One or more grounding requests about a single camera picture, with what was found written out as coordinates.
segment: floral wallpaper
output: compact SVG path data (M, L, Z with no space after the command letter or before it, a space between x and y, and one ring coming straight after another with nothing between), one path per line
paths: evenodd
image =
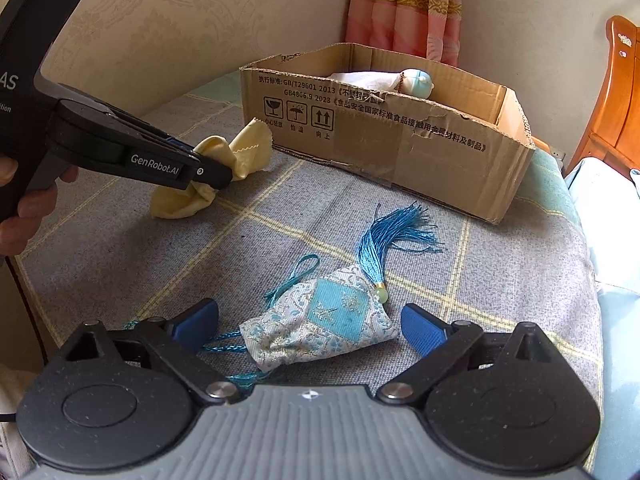
M252 60L341 41L348 1L82 0L42 72L143 114Z

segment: black circular cover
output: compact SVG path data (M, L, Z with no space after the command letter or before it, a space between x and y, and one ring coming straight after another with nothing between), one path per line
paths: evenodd
M577 377L517 360L443 381L428 397L425 415L454 453L516 474L581 462L600 427L596 403Z
M187 391L168 375L96 360L43 374L17 424L40 463L72 472L144 462L176 442L193 418Z

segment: yellow cloth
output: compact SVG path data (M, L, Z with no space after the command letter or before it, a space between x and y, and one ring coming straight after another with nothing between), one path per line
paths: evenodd
M253 119L231 144L219 136L207 137L194 150L224 164L233 171L233 180L244 180L255 171L263 170L271 161L271 130L267 124ZM191 182L187 189L160 186L151 197L151 216L155 218L186 218L213 202L217 190L209 184Z

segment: wooden bed frame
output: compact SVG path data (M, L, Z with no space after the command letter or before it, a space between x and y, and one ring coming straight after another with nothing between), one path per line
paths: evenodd
M626 178L640 166L640 28L613 16L607 20L607 39L607 74L566 174L586 156L599 158Z

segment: finger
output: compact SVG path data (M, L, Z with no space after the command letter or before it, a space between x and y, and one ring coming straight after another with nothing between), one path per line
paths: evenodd
M20 218L42 218L53 213L58 200L58 186L55 183L44 191L30 191L18 202Z
M17 256L21 254L25 248L27 247L27 240L23 242L16 242L14 244L1 244L0 243L0 254L2 256Z
M60 180L62 182L75 182L78 178L78 167L72 166L68 168L62 175L60 175Z
M0 224L0 245L27 243L40 228L42 218L13 216Z
M15 170L18 169L18 163L4 155L0 155L0 186L4 186L11 182L14 177Z

